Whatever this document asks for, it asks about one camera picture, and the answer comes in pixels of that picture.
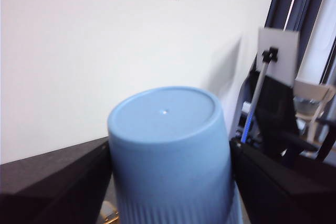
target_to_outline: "metal rod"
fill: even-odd
[[[262,84],[264,83],[264,79],[265,79],[268,64],[269,63],[265,62],[265,61],[262,64],[262,68],[261,68],[261,71],[260,71],[260,74],[259,74],[256,89],[254,90],[253,98],[252,98],[252,101],[251,101],[250,111],[248,112],[247,119],[246,119],[245,126],[244,126],[243,135],[241,137],[242,143],[245,143],[246,139],[247,139],[247,135],[248,135],[248,131],[250,129],[250,125],[251,125],[251,121],[252,121],[252,118],[253,118],[253,115],[254,115],[254,111],[256,109],[256,106],[257,106],[257,103],[258,103],[258,100],[259,100],[261,89],[263,87]]]

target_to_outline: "blue cup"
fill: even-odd
[[[122,224],[239,223],[223,111],[213,94],[164,87],[108,118]]]

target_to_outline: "gold object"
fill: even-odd
[[[105,220],[104,224],[119,223],[119,213],[117,208],[109,201],[104,200],[101,205],[100,215]]]

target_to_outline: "white wall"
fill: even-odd
[[[158,86],[220,93],[230,126],[270,2],[2,0],[1,162],[104,137],[118,102]]]

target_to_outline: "black mount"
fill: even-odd
[[[262,53],[262,56],[264,57],[262,60],[263,62],[270,63],[270,61],[278,61],[278,48],[270,47],[268,51],[264,51]]]

